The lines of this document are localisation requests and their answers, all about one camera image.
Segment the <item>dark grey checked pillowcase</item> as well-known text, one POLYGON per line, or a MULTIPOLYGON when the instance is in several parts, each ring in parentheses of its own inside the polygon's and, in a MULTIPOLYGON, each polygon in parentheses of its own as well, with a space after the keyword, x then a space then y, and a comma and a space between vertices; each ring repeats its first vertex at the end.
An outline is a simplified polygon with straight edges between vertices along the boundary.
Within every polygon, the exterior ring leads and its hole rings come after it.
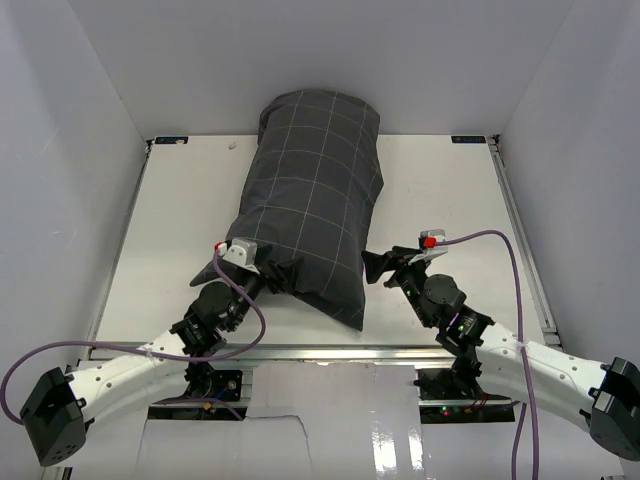
POLYGON ((226 237, 255 241, 278 264, 304 258, 294 295, 361 331, 363 261, 384 180, 380 116, 365 101, 309 89, 282 94, 259 117, 257 150, 226 237))

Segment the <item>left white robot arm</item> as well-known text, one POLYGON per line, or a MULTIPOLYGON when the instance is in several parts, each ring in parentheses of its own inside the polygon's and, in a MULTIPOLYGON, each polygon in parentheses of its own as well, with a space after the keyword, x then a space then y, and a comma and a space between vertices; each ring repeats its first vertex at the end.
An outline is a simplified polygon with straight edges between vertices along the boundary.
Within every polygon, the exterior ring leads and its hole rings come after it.
POLYGON ((301 265, 300 260, 253 264, 215 253, 196 278, 203 286, 198 297, 169 330, 96 367, 44 373, 20 411, 40 465, 74 455, 92 426, 174 397, 205 396, 215 377, 213 362, 247 350, 227 351, 223 333, 237 329, 263 289, 292 293, 301 265))

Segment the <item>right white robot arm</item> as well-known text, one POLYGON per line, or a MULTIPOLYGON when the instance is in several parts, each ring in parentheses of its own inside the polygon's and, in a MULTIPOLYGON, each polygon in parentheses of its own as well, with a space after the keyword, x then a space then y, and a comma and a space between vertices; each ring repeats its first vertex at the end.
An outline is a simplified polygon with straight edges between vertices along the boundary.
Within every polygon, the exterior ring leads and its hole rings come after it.
POLYGON ((466 304, 454 279, 427 271, 425 250, 394 247, 362 254, 366 280, 398 287, 426 328, 455 361, 453 390, 472 399, 480 393, 540 408, 586 431, 603 449, 628 461, 639 459, 639 369, 616 357, 609 363, 522 342, 489 316, 466 304))

